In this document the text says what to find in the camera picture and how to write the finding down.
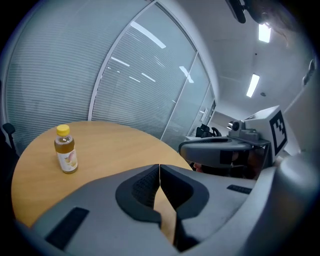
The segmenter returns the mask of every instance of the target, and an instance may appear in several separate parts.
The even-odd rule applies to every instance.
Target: window blinds
[[[149,3],[44,1],[20,35],[6,78],[6,115],[20,153],[51,127],[87,120],[93,86],[110,47]]]
[[[108,61],[92,120],[127,125],[160,139],[196,51],[176,23],[151,6]]]
[[[180,143],[185,141],[198,115],[208,86],[209,78],[200,58],[197,56],[161,139],[174,150],[177,151]]]

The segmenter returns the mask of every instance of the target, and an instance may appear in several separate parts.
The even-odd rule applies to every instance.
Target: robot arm
[[[287,145],[285,122],[279,106],[261,110],[245,120],[235,121],[227,137],[211,137],[183,142],[180,155],[204,166],[229,169],[244,165],[246,159],[232,161],[234,152],[263,148],[262,169],[271,167]]]

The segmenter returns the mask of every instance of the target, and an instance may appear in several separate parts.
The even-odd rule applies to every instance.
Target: fluorescent light
[[[186,76],[186,78],[189,80],[189,83],[193,84],[194,81],[191,79],[191,76],[189,74],[189,72],[187,71],[187,69],[184,66],[180,66],[179,67],[181,69],[181,71],[184,73],[184,75]]]
[[[256,74],[253,74],[252,75],[252,78],[251,78],[251,82],[250,82],[250,85],[249,85],[249,89],[248,89],[248,92],[246,93],[246,95],[248,97],[252,97],[252,95],[254,94],[255,92],[255,89],[257,87],[257,84],[259,82],[259,79],[260,79],[260,76],[256,75]]]
[[[114,60],[114,61],[116,61],[116,62],[119,62],[119,63],[121,63],[121,64],[123,64],[123,65],[125,65],[125,66],[127,66],[127,67],[130,67],[129,64],[127,64],[127,63],[125,63],[125,62],[123,62],[123,61],[121,61],[121,60],[119,60],[119,59],[117,59],[117,58],[111,57],[111,59]]]
[[[150,76],[147,76],[145,73],[141,73],[141,75],[143,75],[143,76],[145,76],[146,78],[149,78],[151,81],[156,81],[156,80],[154,80],[154,79],[152,79]]]
[[[269,28],[266,24],[259,24],[259,40],[269,43],[270,42],[270,33],[271,28]]]
[[[152,34],[149,30],[145,29],[143,26],[139,25],[135,21],[131,22],[131,27],[135,28],[142,34],[144,34],[146,37],[151,39],[153,42],[155,42],[161,49],[166,48],[166,45],[161,42],[154,34]]]
[[[135,80],[135,81],[137,81],[137,82],[139,82],[140,83],[140,81],[139,80],[137,80],[137,79],[135,79],[135,78],[133,78],[133,77],[131,77],[131,76],[129,76],[131,79],[133,79],[133,80]]]

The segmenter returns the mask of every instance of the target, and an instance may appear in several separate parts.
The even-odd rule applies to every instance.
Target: plastic bottle
[[[69,133],[70,128],[68,125],[58,125],[56,127],[57,137],[54,140],[54,147],[60,167],[66,174],[72,174],[78,169],[75,140]]]

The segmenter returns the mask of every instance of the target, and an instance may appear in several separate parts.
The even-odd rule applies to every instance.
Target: gray plastic surface
[[[202,183],[209,191],[209,201],[202,212],[193,218],[182,220],[187,236],[202,242],[217,232],[242,206],[248,194],[227,189],[237,185],[252,189],[256,181],[251,179],[222,177],[196,171],[189,171],[173,165],[167,165],[178,173]]]
[[[264,169],[238,211],[216,233],[183,255],[237,255],[264,211],[275,170],[275,167]]]
[[[51,245],[50,243],[48,243],[46,240],[43,239],[43,237],[41,237],[37,233],[33,232],[30,228],[28,228],[23,223],[15,220],[14,225],[19,230],[19,232],[22,234],[22,236],[24,238],[26,238],[26,240],[32,246],[32,248],[36,249],[36,251],[40,255],[70,256],[69,253],[65,253],[64,251],[59,250],[58,248],[56,248],[53,245]]]
[[[32,226],[45,238],[74,207],[90,212],[67,244],[71,255],[176,255],[177,250],[157,223],[137,221],[116,201],[116,189],[124,181],[152,165],[91,181],[45,212]]]
[[[260,134],[254,129],[248,129],[241,130],[239,137],[247,141],[259,141]]]
[[[285,158],[242,255],[272,255],[306,216],[320,190],[319,152]]]
[[[227,142],[215,140],[227,139]],[[230,164],[220,163],[221,151],[246,151],[252,145],[230,137],[204,138],[187,141],[180,146],[180,155],[187,161],[215,168],[230,168]]]
[[[250,145],[257,146],[257,147],[263,147],[263,146],[265,146],[267,144],[270,144],[270,141],[265,140],[265,139],[249,140],[249,139],[244,139],[244,138],[241,138],[241,137],[235,137],[235,136],[232,135],[231,132],[229,132],[228,137],[232,138],[234,140],[240,141],[240,142],[245,142],[245,143],[248,143]]]

